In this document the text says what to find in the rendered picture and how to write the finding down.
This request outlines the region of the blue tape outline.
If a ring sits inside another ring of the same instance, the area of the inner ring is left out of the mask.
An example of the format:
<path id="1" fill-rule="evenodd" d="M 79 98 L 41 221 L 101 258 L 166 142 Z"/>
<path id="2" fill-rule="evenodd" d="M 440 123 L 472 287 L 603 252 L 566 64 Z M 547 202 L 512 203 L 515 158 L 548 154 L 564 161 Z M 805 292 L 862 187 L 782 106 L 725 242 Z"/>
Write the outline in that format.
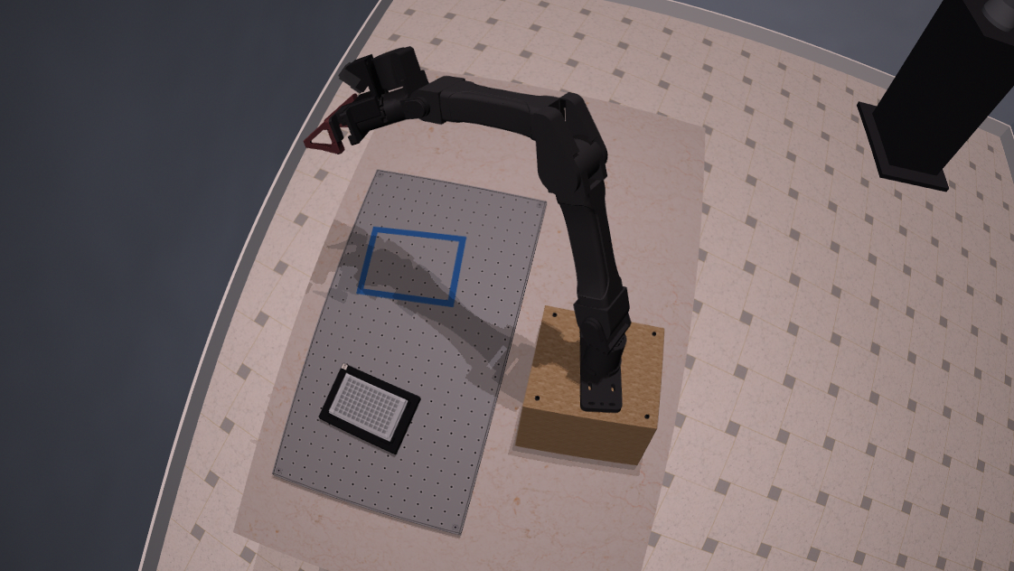
<path id="1" fill-rule="evenodd" d="M 373 251 L 374 245 L 375 245 L 377 234 L 379 234 L 379 233 L 388 233 L 388 234 L 404 235 L 404 237 L 421 237 L 421 238 L 428 238 L 428 239 L 445 239 L 445 240 L 459 241 L 458 249 L 457 249 L 457 253 L 456 253 L 456 259 L 455 259 L 454 276 L 452 276 L 452 282 L 451 282 L 451 286 L 450 286 L 448 300 L 436 299 L 436 298 L 429 298 L 429 297 L 423 297 L 423 296 L 415 296 L 415 295 L 396 295 L 396 293 L 390 293 L 390 292 L 383 292 L 383 291 L 377 291 L 377 290 L 364 289 L 364 284 L 365 284 L 366 276 L 367 276 L 367 273 L 368 273 L 368 268 L 371 265 L 372 251 Z M 357 288 L 357 293 L 356 294 L 357 295 L 372 295 L 372 296 L 378 296 L 378 297 L 399 299 L 399 300 L 404 300 L 404 301 L 410 301 L 411 303 L 435 304 L 435 305 L 443 305 L 443 306 L 454 307 L 456 289 L 457 289 L 457 284 L 458 284 L 458 279 L 459 279 L 459 274 L 460 274 L 460 268 L 462 268 L 462 259 L 463 259 L 463 254 L 464 254 L 464 249 L 465 249 L 465 241 L 466 241 L 466 237 L 455 237 L 455 235 L 438 234 L 438 233 L 430 233 L 430 232 L 422 232 L 422 231 L 414 231 L 414 230 L 405 230 L 405 229 L 389 229 L 389 227 L 373 227 L 372 233 L 371 233 L 371 242 L 369 242 L 369 246 L 368 246 L 365 259 L 364 259 L 364 263 L 363 263 L 363 267 L 362 267 L 362 274 L 360 276 L 360 281 L 359 281 L 359 284 L 358 284 L 358 288 Z"/>

